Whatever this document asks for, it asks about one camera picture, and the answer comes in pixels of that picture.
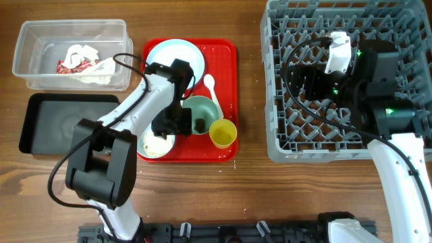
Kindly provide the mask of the green bowl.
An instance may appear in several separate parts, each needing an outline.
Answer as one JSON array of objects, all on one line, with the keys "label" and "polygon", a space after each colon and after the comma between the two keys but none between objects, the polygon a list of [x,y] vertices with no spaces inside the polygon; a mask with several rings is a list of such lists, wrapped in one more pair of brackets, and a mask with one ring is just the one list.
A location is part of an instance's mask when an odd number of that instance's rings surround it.
[{"label": "green bowl", "polygon": [[192,133],[194,135],[202,135],[194,130],[195,119],[203,118],[206,121],[206,131],[209,132],[211,124],[218,118],[218,110],[214,102],[204,96],[193,96],[186,99],[183,103],[183,108],[190,108],[192,112]]}]

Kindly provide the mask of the yellow plastic cup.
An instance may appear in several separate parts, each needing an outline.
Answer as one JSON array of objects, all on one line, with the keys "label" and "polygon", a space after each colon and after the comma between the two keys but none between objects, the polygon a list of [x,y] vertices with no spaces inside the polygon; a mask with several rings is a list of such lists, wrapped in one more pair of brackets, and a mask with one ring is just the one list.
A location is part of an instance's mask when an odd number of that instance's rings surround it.
[{"label": "yellow plastic cup", "polygon": [[228,119],[217,119],[209,128],[212,143],[219,149],[226,149],[237,139],[237,127]]}]

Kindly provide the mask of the white plastic spoon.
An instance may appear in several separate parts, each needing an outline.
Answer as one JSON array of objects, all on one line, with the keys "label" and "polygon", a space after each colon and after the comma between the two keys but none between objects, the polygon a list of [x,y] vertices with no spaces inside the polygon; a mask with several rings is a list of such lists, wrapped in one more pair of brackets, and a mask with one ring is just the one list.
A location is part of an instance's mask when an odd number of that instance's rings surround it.
[{"label": "white plastic spoon", "polygon": [[204,85],[209,89],[211,99],[216,105],[216,108],[218,110],[218,118],[223,119],[223,112],[221,109],[221,105],[219,104],[217,95],[215,94],[215,79],[212,75],[206,74],[203,78]]}]

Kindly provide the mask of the brown mushroom piece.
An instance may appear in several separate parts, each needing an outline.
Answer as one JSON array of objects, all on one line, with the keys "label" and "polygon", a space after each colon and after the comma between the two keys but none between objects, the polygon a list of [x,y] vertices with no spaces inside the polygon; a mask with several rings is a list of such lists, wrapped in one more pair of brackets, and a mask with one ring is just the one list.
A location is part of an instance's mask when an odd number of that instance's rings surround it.
[{"label": "brown mushroom piece", "polygon": [[203,118],[197,118],[195,119],[195,126],[194,130],[199,133],[203,134],[206,131],[206,121]]}]

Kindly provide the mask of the red snack wrapper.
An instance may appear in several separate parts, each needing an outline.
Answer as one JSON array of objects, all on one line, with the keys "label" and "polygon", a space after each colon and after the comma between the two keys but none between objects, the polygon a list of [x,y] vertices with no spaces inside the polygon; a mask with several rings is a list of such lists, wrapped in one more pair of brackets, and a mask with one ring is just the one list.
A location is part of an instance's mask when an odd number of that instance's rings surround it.
[{"label": "red snack wrapper", "polygon": [[98,59],[95,61],[84,60],[84,61],[81,61],[76,67],[66,67],[64,65],[65,61],[60,59],[57,63],[56,74],[80,73],[80,72],[83,72],[85,69],[88,69],[92,66],[95,66],[96,64],[98,64],[98,62],[99,62]]}]

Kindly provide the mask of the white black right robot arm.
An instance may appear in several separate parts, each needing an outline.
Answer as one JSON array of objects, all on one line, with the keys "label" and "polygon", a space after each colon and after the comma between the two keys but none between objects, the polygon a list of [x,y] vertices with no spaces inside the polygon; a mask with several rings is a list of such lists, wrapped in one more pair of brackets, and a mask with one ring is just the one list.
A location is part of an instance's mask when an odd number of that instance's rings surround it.
[{"label": "white black right robot arm", "polygon": [[308,101],[329,99],[350,110],[346,130],[360,135],[378,171],[395,242],[431,241],[431,183],[420,117],[412,101],[396,96],[398,50],[384,40],[349,42],[321,37],[329,46],[325,65],[285,62],[288,94]]}]

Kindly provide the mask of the light blue plate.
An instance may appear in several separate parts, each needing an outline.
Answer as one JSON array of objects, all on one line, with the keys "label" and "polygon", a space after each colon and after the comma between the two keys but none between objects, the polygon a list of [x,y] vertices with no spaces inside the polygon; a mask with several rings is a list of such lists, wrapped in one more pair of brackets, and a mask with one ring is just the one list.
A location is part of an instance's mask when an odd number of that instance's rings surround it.
[{"label": "light blue plate", "polygon": [[190,64],[196,78],[195,85],[198,85],[205,72],[206,64],[202,52],[191,42],[182,39],[165,40],[153,47],[146,58],[146,62],[170,66],[175,59]]}]

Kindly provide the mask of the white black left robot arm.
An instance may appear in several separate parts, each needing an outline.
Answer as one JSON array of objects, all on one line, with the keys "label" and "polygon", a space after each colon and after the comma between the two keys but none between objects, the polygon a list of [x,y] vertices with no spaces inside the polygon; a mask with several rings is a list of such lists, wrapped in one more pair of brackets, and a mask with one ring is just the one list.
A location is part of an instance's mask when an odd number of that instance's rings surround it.
[{"label": "white black left robot arm", "polygon": [[183,108],[194,72],[174,59],[171,65],[152,63],[141,72],[137,89],[98,121],[82,119],[75,127],[66,186],[99,211],[105,233],[118,242],[144,242],[142,218],[130,195],[136,181],[137,142],[147,127],[155,136],[189,136],[192,112]]}]

